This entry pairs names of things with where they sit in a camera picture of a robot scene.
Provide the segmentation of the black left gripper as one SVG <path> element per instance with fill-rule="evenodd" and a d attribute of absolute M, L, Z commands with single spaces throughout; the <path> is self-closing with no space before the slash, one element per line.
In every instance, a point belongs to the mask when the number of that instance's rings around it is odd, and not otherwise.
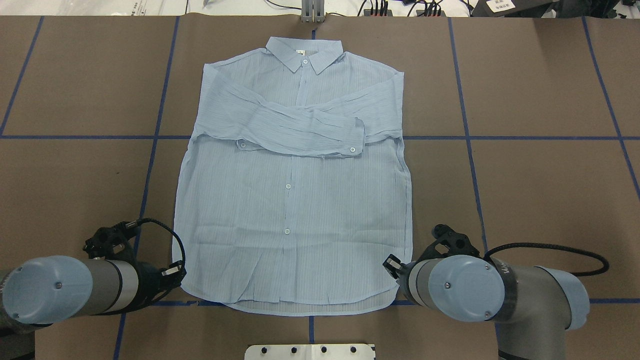
<path fill-rule="evenodd" d="M 173 290 L 173 281 L 182 281 L 186 276 L 185 262 L 174 262 L 168 268 L 138 262 L 136 271 L 138 288 L 134 297 L 135 310 L 144 309 L 162 300 Z"/>

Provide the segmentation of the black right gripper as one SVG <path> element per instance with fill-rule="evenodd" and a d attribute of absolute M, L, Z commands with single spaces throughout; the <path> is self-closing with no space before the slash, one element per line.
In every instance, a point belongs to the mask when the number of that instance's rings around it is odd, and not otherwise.
<path fill-rule="evenodd" d="M 416 266 L 416 262 L 402 263 L 402 261 L 393 254 L 389 254 L 382 263 L 382 266 L 389 275 L 397 280 L 399 290 L 407 301 L 414 301 L 413 292 L 411 290 L 410 274 Z"/>

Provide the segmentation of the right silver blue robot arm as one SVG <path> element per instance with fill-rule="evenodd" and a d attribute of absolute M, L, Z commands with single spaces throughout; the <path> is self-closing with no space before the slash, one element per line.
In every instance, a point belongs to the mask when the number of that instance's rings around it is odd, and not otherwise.
<path fill-rule="evenodd" d="M 514 266 L 470 255 L 383 262 L 414 305 L 460 322 L 494 322 L 500 360 L 564 360 L 566 334 L 590 313 L 583 283 L 569 272 Z"/>

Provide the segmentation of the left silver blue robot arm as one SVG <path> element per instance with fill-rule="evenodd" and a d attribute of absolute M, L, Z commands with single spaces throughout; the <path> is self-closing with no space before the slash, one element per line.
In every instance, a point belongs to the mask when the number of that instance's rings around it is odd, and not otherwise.
<path fill-rule="evenodd" d="M 137 312 L 180 287 L 182 260 L 167 268 L 132 260 L 55 255 L 1 271 L 1 358 L 33 360 L 35 332 L 86 316 Z"/>

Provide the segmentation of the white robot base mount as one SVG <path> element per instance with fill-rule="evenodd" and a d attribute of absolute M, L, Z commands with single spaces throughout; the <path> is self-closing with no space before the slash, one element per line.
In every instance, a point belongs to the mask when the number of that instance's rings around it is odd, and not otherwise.
<path fill-rule="evenodd" d="M 258 344 L 249 346 L 245 360 L 375 360 L 374 344 Z"/>

